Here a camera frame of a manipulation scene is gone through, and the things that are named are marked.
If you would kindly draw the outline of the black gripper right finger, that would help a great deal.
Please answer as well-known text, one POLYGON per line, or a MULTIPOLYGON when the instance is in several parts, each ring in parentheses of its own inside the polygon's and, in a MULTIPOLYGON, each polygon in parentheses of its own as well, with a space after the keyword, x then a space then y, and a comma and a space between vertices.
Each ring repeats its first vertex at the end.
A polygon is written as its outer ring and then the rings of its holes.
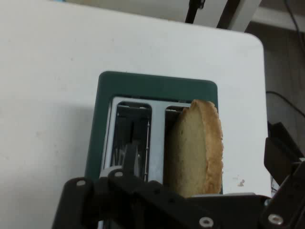
POLYGON ((263 229, 305 227, 304 155, 282 123, 268 123, 264 166, 279 185, 260 216, 263 229))

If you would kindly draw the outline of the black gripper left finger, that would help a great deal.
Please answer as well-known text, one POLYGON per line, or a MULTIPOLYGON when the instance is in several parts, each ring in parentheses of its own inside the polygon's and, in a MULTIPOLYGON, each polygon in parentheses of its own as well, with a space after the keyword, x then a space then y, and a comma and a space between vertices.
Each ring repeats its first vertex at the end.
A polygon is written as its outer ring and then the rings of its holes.
POLYGON ((102 147, 89 147, 86 176, 64 185, 52 228, 95 229, 108 220, 125 229, 214 228, 210 212, 156 181, 144 182, 125 168, 97 178, 102 156, 102 147))

